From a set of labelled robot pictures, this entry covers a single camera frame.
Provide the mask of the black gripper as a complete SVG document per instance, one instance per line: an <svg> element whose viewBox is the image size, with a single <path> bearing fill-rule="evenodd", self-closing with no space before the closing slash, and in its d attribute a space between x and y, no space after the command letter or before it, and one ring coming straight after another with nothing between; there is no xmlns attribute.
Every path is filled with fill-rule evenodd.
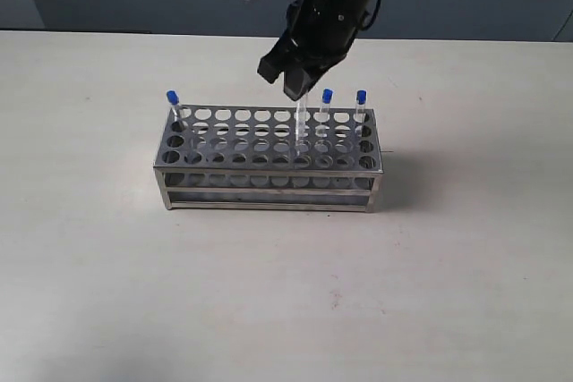
<svg viewBox="0 0 573 382"><path fill-rule="evenodd" d="M264 55L257 73L273 84L283 73L283 91L298 101L341 63L362 30L370 0L297 0L287 30Z"/></svg>

